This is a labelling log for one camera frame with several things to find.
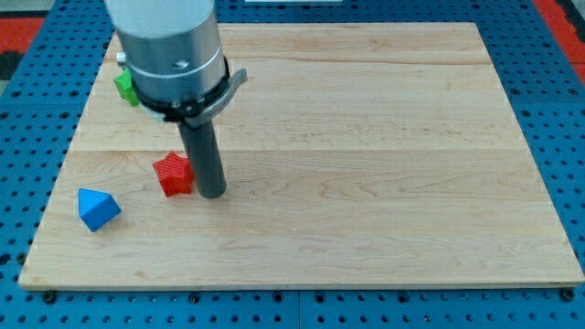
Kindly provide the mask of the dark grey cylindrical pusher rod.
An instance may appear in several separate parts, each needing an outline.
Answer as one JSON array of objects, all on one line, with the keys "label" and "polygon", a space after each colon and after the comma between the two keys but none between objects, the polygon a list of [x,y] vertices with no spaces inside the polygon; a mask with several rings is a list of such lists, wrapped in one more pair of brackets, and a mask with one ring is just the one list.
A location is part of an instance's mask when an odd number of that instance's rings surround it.
[{"label": "dark grey cylindrical pusher rod", "polygon": [[205,198],[222,196],[227,183],[212,122],[206,122],[197,128],[180,122],[178,130],[196,178],[199,194]]}]

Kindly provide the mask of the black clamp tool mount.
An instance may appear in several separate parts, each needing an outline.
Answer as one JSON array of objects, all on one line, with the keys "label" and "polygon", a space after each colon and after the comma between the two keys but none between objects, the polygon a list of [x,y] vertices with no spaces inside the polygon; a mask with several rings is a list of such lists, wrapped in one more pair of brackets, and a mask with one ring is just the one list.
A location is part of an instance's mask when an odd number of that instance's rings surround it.
[{"label": "black clamp tool mount", "polygon": [[161,122],[179,122],[197,128],[210,122],[232,101],[238,88],[248,80],[248,71],[239,69],[233,74],[229,71],[227,58],[224,58],[225,73],[219,84],[203,96],[191,101],[158,101],[147,96],[133,83],[133,91],[141,105],[155,119]]}]

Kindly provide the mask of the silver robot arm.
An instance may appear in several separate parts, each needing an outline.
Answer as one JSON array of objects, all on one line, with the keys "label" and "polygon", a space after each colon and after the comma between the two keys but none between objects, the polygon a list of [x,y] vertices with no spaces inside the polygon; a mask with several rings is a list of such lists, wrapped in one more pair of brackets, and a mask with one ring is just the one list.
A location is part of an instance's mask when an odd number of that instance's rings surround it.
[{"label": "silver robot arm", "polygon": [[178,126],[205,198],[227,188],[213,126],[245,69],[232,72],[224,54],[213,0],[107,0],[138,101]]}]

